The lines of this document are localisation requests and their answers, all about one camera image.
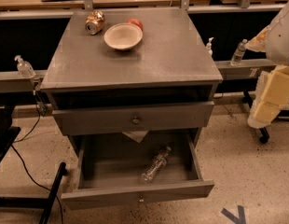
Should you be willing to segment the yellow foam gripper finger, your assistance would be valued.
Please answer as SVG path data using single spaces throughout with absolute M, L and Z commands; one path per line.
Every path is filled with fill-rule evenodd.
M 289 104 L 289 66 L 277 65 L 270 73 L 262 72 L 257 80 L 253 114 L 268 125 Z
M 246 48 L 254 52 L 265 52 L 268 31 L 268 27 L 262 29 L 254 38 L 247 42 Z

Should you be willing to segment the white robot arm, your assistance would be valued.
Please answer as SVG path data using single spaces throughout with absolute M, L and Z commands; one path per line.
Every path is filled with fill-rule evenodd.
M 264 128 L 289 104 L 289 1 L 246 48 L 265 52 L 266 57 L 276 63 L 270 73 L 261 73 L 247 119 L 251 127 Z

